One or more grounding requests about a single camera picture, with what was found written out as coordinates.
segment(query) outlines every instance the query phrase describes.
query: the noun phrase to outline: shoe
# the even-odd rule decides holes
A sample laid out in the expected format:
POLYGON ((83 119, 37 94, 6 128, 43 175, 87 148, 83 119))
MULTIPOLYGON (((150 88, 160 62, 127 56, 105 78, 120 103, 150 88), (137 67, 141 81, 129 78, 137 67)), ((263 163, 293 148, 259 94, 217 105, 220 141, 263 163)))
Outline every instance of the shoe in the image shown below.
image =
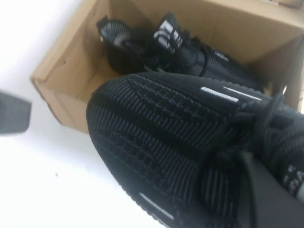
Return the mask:
POLYGON ((101 85, 86 116, 118 183, 167 227, 303 226, 304 116, 281 96, 145 72, 101 85))
POLYGON ((107 16, 97 22, 97 27, 107 47, 109 64, 119 74, 144 72, 150 70, 147 65, 158 64, 161 49, 152 33, 130 28, 123 21, 109 20, 107 16))
POLYGON ((155 33, 131 29, 120 20, 103 18, 97 23, 106 43, 111 67, 122 75, 143 71, 187 74, 224 80, 263 92, 258 78, 246 67, 219 51, 190 39, 171 13, 155 33))

